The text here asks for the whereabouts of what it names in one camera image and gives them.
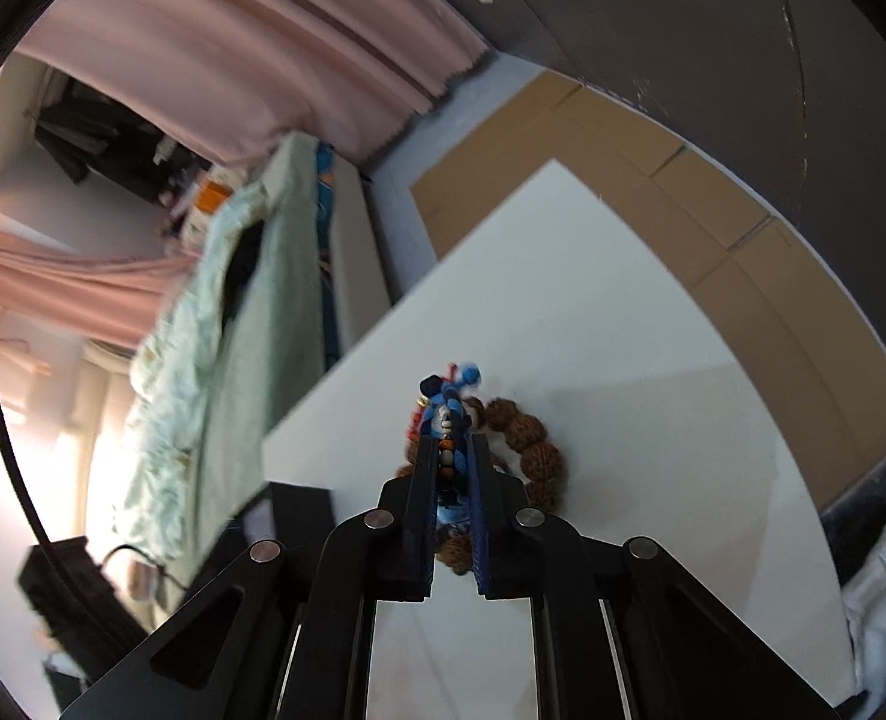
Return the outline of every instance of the white table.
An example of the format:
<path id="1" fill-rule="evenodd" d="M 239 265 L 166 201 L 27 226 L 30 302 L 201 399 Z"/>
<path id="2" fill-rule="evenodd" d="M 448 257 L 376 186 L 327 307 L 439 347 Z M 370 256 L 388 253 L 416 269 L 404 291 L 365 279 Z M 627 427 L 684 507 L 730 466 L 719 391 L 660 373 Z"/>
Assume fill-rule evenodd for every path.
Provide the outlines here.
<path id="1" fill-rule="evenodd" d="M 547 425 L 586 536 L 652 536 L 831 703 L 852 693 L 840 586 L 787 446 L 670 272 L 550 162 L 307 396 L 264 445 L 267 479 L 371 509 L 403 461 L 417 386 L 473 360 L 484 396 Z M 536 717 L 528 602 L 437 565 L 432 599 L 381 604 L 373 718 Z"/>

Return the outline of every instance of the brown cardboard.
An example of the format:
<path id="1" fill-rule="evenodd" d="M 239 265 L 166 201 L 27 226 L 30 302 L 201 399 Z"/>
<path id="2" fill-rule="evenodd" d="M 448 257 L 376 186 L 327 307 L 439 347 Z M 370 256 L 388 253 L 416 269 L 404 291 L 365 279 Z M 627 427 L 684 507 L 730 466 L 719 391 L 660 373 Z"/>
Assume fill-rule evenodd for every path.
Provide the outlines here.
<path id="1" fill-rule="evenodd" d="M 411 187 L 436 253 L 550 159 L 608 203 L 701 305 L 818 507 L 886 457 L 886 353 L 822 264 L 675 136 L 570 79 L 539 76 Z"/>
<path id="2" fill-rule="evenodd" d="M 821 263 L 779 220 L 733 252 L 826 381 L 867 467 L 886 456 L 886 353 Z"/>
<path id="3" fill-rule="evenodd" d="M 616 148 L 643 175 L 653 175 L 683 146 L 674 134 L 592 89 L 568 95 L 559 111 L 591 136 Z"/>
<path id="4" fill-rule="evenodd" d="M 696 285 L 692 295 L 770 409 L 816 507 L 832 502 L 867 466 L 806 351 L 731 259 Z"/>
<path id="5" fill-rule="evenodd" d="M 565 93 L 559 85 L 552 90 Z M 550 159 L 569 167 L 605 199 L 619 199 L 646 181 L 615 148 L 560 114 L 555 103 L 547 107 L 545 100 L 559 102 L 545 89 L 542 95 L 517 95 L 494 114 L 507 123 L 499 137 L 488 119 L 413 184 L 437 256 L 446 255 Z"/>
<path id="6" fill-rule="evenodd" d="M 724 248 L 767 217 L 767 210 L 696 151 L 686 148 L 653 176 Z"/>
<path id="7" fill-rule="evenodd" d="M 466 160 L 474 160 L 480 156 L 480 150 L 488 152 L 499 146 L 507 133 L 526 127 L 542 112 L 552 110 L 566 100 L 568 95 L 576 92 L 579 84 L 566 76 L 557 73 L 540 74 L 505 105 L 494 111 L 481 122 L 463 141 L 458 143 L 446 157 L 430 170 L 427 170 L 415 184 L 413 196 L 418 193 L 417 187 L 432 185 L 435 176 L 449 176 L 451 166 L 459 165 Z"/>
<path id="8" fill-rule="evenodd" d="M 687 288 L 726 259 L 726 250 L 652 181 L 629 191 L 614 210 Z"/>

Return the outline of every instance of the green fabric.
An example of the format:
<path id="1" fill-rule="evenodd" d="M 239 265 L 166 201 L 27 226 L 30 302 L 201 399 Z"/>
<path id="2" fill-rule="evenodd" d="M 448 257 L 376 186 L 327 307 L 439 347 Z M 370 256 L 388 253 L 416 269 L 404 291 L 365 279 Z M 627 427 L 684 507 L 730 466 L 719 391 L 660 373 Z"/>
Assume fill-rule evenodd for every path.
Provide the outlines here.
<path id="1" fill-rule="evenodd" d="M 299 156 L 291 165 L 299 191 L 282 197 L 265 223 L 257 268 L 209 384 L 203 440 L 190 466 L 185 553 L 172 567 L 184 580 L 264 483 L 264 437 L 324 374 L 315 142 Z M 272 186 L 273 176 L 264 183 Z"/>
<path id="2" fill-rule="evenodd" d="M 220 206 L 194 273 L 134 357 L 130 381 L 137 397 L 120 442 L 118 464 L 126 481 L 115 502 L 113 526 L 123 541 L 158 559 L 182 555 L 190 537 L 187 477 L 195 474 L 211 380 L 223 344 L 227 266 L 243 230 L 256 221 L 278 218 L 282 226 L 277 235 L 292 242 L 286 244 L 286 261 L 272 269 L 273 279 L 282 286 L 271 291 L 271 299 L 290 300 L 291 293 L 299 299 L 303 291 L 287 285 L 301 278 L 319 290 L 318 274 L 310 276 L 309 264 L 310 256 L 313 266 L 316 260 L 316 145 L 310 135 L 289 133 L 262 175 Z M 290 266 L 294 274 L 283 284 L 279 273 Z M 289 332 L 293 326 L 295 322 L 279 329 Z M 298 341 L 309 333 L 300 333 Z M 250 349 L 252 354 L 262 351 L 262 346 Z M 314 347 L 307 348 L 310 353 L 315 353 Z M 287 370 L 270 370 L 289 375 Z"/>

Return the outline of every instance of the black electrical cable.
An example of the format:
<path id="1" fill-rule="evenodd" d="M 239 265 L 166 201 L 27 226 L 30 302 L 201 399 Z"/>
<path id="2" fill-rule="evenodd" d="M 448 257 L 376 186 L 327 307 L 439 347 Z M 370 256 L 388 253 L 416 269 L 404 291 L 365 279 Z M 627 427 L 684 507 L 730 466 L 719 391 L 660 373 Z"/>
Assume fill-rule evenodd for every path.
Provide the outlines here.
<path id="1" fill-rule="evenodd" d="M 152 557 L 150 557 L 146 552 L 143 552 L 142 549 L 139 549 L 139 547 L 134 547 L 133 544 L 118 544 L 117 546 L 113 547 L 113 549 L 110 549 L 110 551 L 106 553 L 106 557 L 103 558 L 103 562 L 100 563 L 99 567 L 103 568 L 105 565 L 107 565 L 107 562 L 109 562 L 110 557 L 113 557 L 113 555 L 115 555 L 117 552 L 122 552 L 123 550 L 135 552 L 137 555 L 139 555 L 139 557 L 142 557 L 144 560 L 146 560 L 146 562 L 149 563 L 149 565 L 152 565 L 158 572 L 160 572 L 160 576 L 162 576 L 163 579 L 168 579 L 169 581 L 172 581 L 173 584 L 175 584 L 177 587 L 179 587 L 179 589 L 182 590 L 182 592 L 187 591 L 185 586 L 181 584 L 180 581 L 177 581 L 176 577 L 166 571 L 166 568 L 164 568 L 163 565 L 160 565 L 158 562 L 156 562 L 156 560 L 153 560 Z"/>
<path id="2" fill-rule="evenodd" d="M 33 536 L 36 536 L 36 541 L 40 543 L 40 549 L 43 551 L 43 555 L 46 557 L 46 561 L 53 569 L 53 572 L 65 586 L 67 591 L 70 592 L 70 595 L 75 599 L 76 603 L 83 608 L 86 615 L 88 615 L 92 622 L 96 624 L 96 627 L 98 627 L 109 640 L 112 640 L 115 646 L 129 649 L 118 639 L 118 637 L 116 637 L 113 631 L 107 627 L 106 623 L 100 619 L 99 613 L 92 607 L 91 603 L 89 603 L 89 599 L 86 598 L 86 594 L 80 589 L 80 586 L 73 581 L 70 572 L 67 571 L 65 565 L 60 561 L 59 555 L 56 554 L 56 550 L 53 549 L 53 542 L 49 540 L 49 536 L 46 534 L 46 528 L 43 528 L 43 522 L 36 512 L 36 507 L 33 506 L 33 500 L 29 496 L 29 490 L 27 490 L 26 483 L 22 478 L 22 474 L 19 472 L 16 452 L 13 451 L 13 443 L 10 441 L 9 431 L 6 429 L 6 418 L 3 415 L 3 406 L 1 403 L 0 455 L 3 457 L 3 464 L 6 466 L 6 473 L 10 477 L 10 484 L 13 486 L 13 492 L 16 493 L 17 500 L 19 500 L 19 507 L 22 508 L 23 515 L 26 517 L 26 521 L 29 523 L 29 527 L 33 531 Z"/>

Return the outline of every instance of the orange object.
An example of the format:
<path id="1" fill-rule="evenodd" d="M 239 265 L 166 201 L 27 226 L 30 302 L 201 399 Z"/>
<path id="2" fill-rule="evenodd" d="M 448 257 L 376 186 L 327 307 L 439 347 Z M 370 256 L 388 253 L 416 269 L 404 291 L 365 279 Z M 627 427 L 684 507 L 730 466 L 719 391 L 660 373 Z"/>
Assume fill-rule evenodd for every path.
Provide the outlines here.
<path id="1" fill-rule="evenodd" d="M 219 206 L 224 204 L 227 197 L 231 194 L 233 194 L 233 190 L 229 187 L 209 181 L 209 183 L 204 184 L 200 194 L 197 194 L 196 207 L 204 214 L 212 214 Z"/>

